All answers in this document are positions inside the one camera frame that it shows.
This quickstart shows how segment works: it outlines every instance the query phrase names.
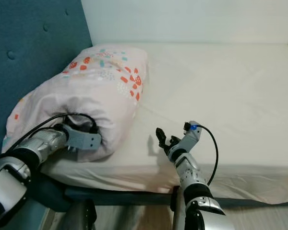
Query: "patterned pillowcase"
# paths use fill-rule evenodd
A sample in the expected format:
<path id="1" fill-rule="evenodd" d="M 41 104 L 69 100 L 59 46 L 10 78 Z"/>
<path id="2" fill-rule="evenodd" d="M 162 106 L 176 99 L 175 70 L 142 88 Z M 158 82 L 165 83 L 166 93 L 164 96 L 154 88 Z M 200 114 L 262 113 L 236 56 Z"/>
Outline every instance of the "patterned pillowcase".
<path id="1" fill-rule="evenodd" d="M 16 105 L 8 118 L 2 151 L 42 121 L 58 113 L 79 112 L 96 120 L 102 145 L 96 151 L 78 151 L 78 161 L 114 153 L 132 125 L 146 73 L 147 54 L 138 48 L 97 45 L 83 50 L 62 73 Z M 86 122 L 81 117 L 71 119 Z"/>

